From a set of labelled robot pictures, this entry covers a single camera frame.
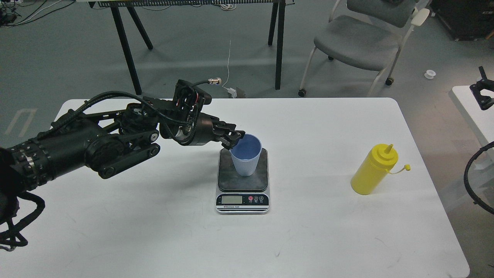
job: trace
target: robotic arm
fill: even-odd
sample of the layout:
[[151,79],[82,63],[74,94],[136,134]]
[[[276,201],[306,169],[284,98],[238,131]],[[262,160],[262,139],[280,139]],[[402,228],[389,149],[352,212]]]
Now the robotic arm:
[[[219,141],[226,149],[234,147],[245,132],[201,112],[203,105],[211,103],[211,96],[197,85],[220,82],[209,79],[191,84],[178,80],[173,100],[140,99],[124,92],[102,93],[77,110],[69,110],[51,124],[50,130],[16,146],[0,148],[0,225],[8,225],[7,231],[0,232],[0,248],[12,251],[16,246],[27,245],[20,231],[44,209],[43,199],[28,191],[63,174],[86,165],[108,179],[157,155],[160,146],[154,142],[159,134],[180,145]],[[119,96],[139,103],[130,103],[119,111],[84,113],[98,102]],[[113,123],[102,127],[99,123],[103,120]],[[14,225],[18,197],[35,202],[37,208]]]

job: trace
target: yellow bottle cap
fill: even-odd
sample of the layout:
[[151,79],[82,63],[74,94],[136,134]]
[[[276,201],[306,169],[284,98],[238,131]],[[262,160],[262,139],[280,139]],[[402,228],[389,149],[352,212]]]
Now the yellow bottle cap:
[[374,166],[391,170],[398,162],[398,152],[393,148],[393,144],[378,144],[370,150],[369,159]]

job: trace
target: bottle nozzle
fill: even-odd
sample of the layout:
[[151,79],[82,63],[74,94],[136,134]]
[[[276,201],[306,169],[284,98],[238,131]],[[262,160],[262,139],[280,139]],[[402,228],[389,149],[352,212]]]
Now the bottle nozzle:
[[412,169],[412,168],[410,167],[410,164],[406,164],[405,166],[403,166],[403,168],[402,168],[401,170],[397,171],[396,173],[391,173],[391,172],[389,172],[389,171],[388,171],[388,174],[392,174],[392,175],[394,175],[394,174],[397,174],[397,173],[401,173],[401,172],[403,172],[403,170],[410,171],[411,169]]
[[388,154],[393,149],[393,144],[389,144],[389,146],[384,150],[384,153]]

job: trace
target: black table leg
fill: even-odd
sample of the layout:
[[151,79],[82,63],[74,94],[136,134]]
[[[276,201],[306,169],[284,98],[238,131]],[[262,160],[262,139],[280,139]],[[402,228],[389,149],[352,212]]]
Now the black table leg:
[[280,0],[280,7],[278,11],[278,41],[276,42],[276,76],[275,76],[275,89],[279,90],[281,87],[281,61],[283,58],[283,31],[285,28],[285,7],[287,3],[285,0]]
[[275,34],[275,25],[276,25],[276,14],[278,13],[278,2],[273,3],[273,9],[271,10],[271,25],[269,26],[269,37],[268,37],[268,45],[273,45],[273,36]]
[[120,17],[119,8],[111,7],[110,9],[112,10],[113,20],[115,21],[115,26],[119,34],[120,44],[122,45],[128,71],[130,73],[130,77],[132,78],[132,83],[134,84],[135,93],[140,95],[142,94],[141,85],[139,83],[139,78],[137,77],[137,72],[135,71],[134,60],[132,59],[132,54],[130,53],[130,47],[128,46],[127,36],[125,35],[124,24],[122,23],[122,18]]
[[139,33],[141,33],[142,39],[146,43],[146,46],[149,50],[153,49],[153,44],[151,43],[151,40],[149,40],[148,34],[146,33],[146,30],[144,30],[144,26],[142,26],[141,20],[139,19],[139,16],[137,16],[137,12],[135,12],[134,7],[127,7],[127,10],[134,20],[135,26],[137,26]]

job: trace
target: white cup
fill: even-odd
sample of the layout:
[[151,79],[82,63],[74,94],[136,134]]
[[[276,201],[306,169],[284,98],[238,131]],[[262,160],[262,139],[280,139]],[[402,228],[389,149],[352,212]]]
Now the white cup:
[[245,134],[230,150],[233,165],[239,175],[247,177],[254,174],[261,150],[261,141],[252,134]]

